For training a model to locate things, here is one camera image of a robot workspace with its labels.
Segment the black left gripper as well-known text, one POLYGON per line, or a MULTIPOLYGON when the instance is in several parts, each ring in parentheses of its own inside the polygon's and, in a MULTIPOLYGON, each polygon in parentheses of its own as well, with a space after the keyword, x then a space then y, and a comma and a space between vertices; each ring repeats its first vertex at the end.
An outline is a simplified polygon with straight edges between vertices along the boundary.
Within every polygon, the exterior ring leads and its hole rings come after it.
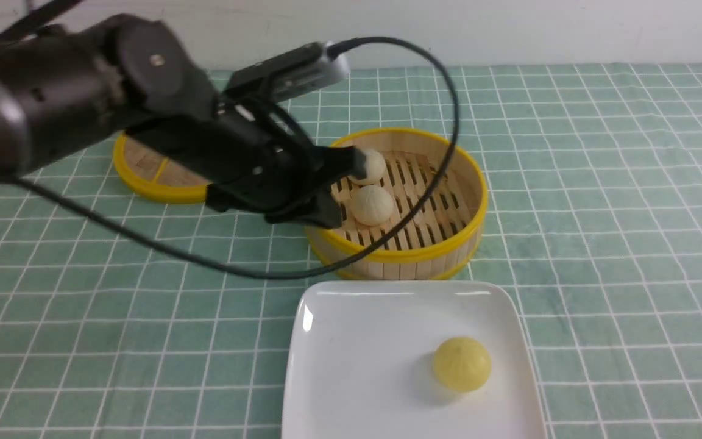
POLYGON ((263 101, 240 109, 226 104, 211 120, 158 118, 126 136, 208 181, 211 205, 264 215, 267 223, 325 230, 342 226, 342 207, 314 184, 367 177, 367 156, 356 146, 314 146, 279 106, 263 101))

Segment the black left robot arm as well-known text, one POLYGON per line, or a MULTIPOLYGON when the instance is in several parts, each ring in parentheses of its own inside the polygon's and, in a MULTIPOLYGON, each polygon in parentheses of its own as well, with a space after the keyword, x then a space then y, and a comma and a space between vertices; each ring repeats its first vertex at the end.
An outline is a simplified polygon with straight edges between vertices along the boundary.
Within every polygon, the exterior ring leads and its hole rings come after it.
POLYGON ((218 91, 164 22, 129 15, 0 37, 0 183, 123 132, 203 178, 214 207, 336 228, 331 186, 363 175, 364 155, 317 146, 279 103, 346 73, 327 44, 310 43, 218 91))

